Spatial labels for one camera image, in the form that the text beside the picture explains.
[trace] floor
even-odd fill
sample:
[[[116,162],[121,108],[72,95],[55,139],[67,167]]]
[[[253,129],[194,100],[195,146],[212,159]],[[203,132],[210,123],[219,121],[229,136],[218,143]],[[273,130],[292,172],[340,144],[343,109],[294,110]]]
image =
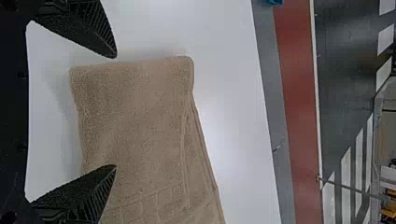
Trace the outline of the floor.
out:
[[[195,101],[228,224],[280,223],[252,5],[244,0],[103,0],[117,61],[189,55]],[[37,24],[27,31],[33,200],[79,175],[76,109],[67,71],[109,62]]]
[[[394,0],[315,1],[322,176],[370,190],[374,98],[388,78]],[[324,223],[368,223],[369,198],[323,187]]]

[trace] red stripe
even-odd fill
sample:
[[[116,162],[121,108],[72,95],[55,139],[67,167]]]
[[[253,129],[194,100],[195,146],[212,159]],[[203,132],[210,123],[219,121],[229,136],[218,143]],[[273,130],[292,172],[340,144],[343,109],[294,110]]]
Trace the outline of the red stripe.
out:
[[[309,0],[274,7],[297,224],[322,222]]]

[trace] folded towel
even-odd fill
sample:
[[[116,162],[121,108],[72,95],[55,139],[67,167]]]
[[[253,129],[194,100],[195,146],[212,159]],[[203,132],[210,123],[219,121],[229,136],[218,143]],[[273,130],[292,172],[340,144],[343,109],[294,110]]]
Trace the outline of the folded towel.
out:
[[[190,58],[76,67],[70,86],[83,173],[118,168],[103,224],[225,223]]]

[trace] white surface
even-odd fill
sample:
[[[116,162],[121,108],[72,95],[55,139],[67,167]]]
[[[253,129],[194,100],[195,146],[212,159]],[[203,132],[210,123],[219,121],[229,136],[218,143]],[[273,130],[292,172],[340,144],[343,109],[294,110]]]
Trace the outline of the white surface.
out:
[[[393,43],[393,36],[394,24],[378,33],[378,55]]]
[[[355,189],[362,190],[362,179],[363,179],[363,129],[359,132],[356,137],[356,182]],[[361,194],[355,196],[355,216],[358,215],[359,209],[361,209]]]
[[[390,11],[393,11],[396,7],[395,0],[380,0],[379,1],[379,15],[383,15]]]
[[[104,0],[119,61],[189,55],[195,99],[228,224],[280,223],[250,1]],[[80,150],[67,70],[108,60],[36,24],[27,197],[78,176]]]
[[[373,159],[373,114],[367,120],[367,153],[366,153],[366,191],[371,184],[371,171]]]
[[[350,187],[351,180],[351,157],[350,148],[347,150],[343,159],[341,159],[341,181],[345,186]],[[343,224],[350,223],[350,190],[342,189],[342,213],[343,213]]]
[[[381,178],[396,181],[396,169],[390,168],[388,166],[381,166]]]
[[[334,172],[329,178],[330,181],[334,181]],[[323,186],[323,220],[324,224],[335,224],[335,198],[334,198],[334,185],[325,184]]]
[[[376,72],[376,91],[381,89],[384,82],[388,79],[392,69],[392,57],[390,57],[382,67]]]
[[[385,189],[393,189],[393,190],[396,190],[396,185],[390,184],[390,183],[385,182],[385,181],[380,181],[379,185],[380,185],[382,188],[385,188]]]

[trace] white line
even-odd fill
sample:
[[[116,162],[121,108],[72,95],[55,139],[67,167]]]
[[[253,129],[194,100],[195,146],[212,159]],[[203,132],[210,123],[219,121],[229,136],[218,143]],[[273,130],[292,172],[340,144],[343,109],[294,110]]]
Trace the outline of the white line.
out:
[[[329,178],[334,181],[334,172]],[[322,191],[323,195],[323,220],[324,224],[335,224],[335,192],[333,184],[325,184]]]
[[[363,176],[363,129],[359,132],[356,137],[356,182],[355,188],[361,190],[361,182]],[[356,194],[355,201],[355,216],[358,214],[359,209],[361,209],[361,194]]]
[[[369,209],[367,210],[366,216],[364,217],[363,224],[369,224],[370,222],[370,211],[371,206],[369,206]]]
[[[393,11],[396,7],[395,0],[380,0],[379,1],[379,15],[384,15],[390,11]]]
[[[376,91],[381,89],[384,82],[388,79],[392,69],[392,57],[390,57],[381,68],[376,72]]]
[[[341,181],[345,186],[350,187],[351,180],[351,158],[350,148],[347,150],[343,159],[341,159]],[[343,224],[350,224],[350,190],[342,189],[342,211],[343,211]]]
[[[378,33],[378,52],[377,55],[380,55],[382,51],[387,49],[393,43],[394,36],[394,24],[385,28],[381,32]]]
[[[309,0],[310,13],[311,13],[311,35],[312,35],[312,54],[314,59],[314,77],[315,77],[315,102],[317,108],[317,134],[318,134],[318,165],[319,165],[319,176],[323,176],[323,164],[322,164],[322,151],[321,151],[321,134],[320,134],[320,114],[319,114],[319,90],[318,90],[318,60],[317,60],[317,36],[315,29],[315,10],[314,0]]]
[[[366,154],[366,191],[371,184],[371,169],[373,157],[373,114],[367,120],[367,154]]]

